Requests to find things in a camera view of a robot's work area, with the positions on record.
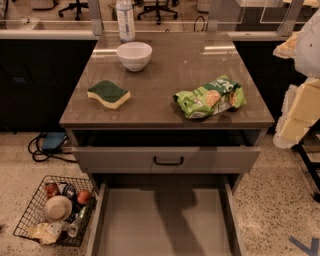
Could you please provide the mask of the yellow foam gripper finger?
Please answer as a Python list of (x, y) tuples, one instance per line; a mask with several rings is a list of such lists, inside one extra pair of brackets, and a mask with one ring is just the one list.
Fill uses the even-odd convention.
[(295, 57), (295, 47), (298, 35), (298, 32), (293, 33), (285, 42), (274, 49), (273, 55), (283, 59), (293, 59)]
[(281, 149), (298, 144), (320, 119), (320, 79), (308, 78), (300, 86), (290, 85), (278, 119), (273, 143)]

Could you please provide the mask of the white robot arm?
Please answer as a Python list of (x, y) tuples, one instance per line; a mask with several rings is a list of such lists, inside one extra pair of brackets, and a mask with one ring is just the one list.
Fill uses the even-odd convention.
[(276, 125), (274, 145), (289, 149), (320, 119), (320, 10), (273, 54), (293, 58), (295, 70), (307, 77), (301, 85), (289, 86)]

